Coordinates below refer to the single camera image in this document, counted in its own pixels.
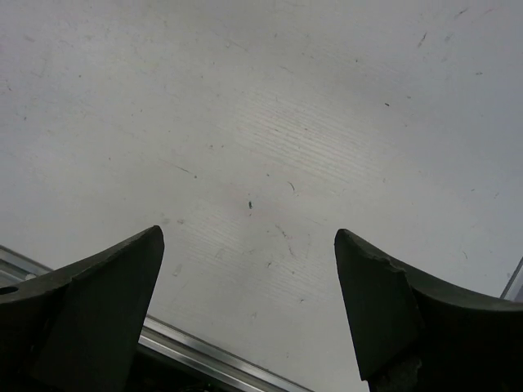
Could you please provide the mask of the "aluminium table frame rail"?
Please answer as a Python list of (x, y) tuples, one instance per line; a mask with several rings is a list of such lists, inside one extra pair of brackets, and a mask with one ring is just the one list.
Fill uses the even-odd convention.
[[(2, 288), (54, 270), (1, 250)], [(130, 385), (180, 391), (297, 391), (299, 385), (149, 317), (139, 336), (124, 391)]]

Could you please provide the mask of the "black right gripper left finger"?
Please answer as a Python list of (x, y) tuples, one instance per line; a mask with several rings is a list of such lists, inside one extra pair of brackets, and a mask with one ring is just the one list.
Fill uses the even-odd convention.
[(164, 254), (157, 225), (1, 290), (3, 391), (121, 391)]

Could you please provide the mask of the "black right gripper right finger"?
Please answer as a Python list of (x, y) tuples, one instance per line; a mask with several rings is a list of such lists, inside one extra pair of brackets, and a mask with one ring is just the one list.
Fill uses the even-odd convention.
[(522, 305), (446, 282), (347, 229), (337, 275), (360, 378), (372, 391), (519, 391)]

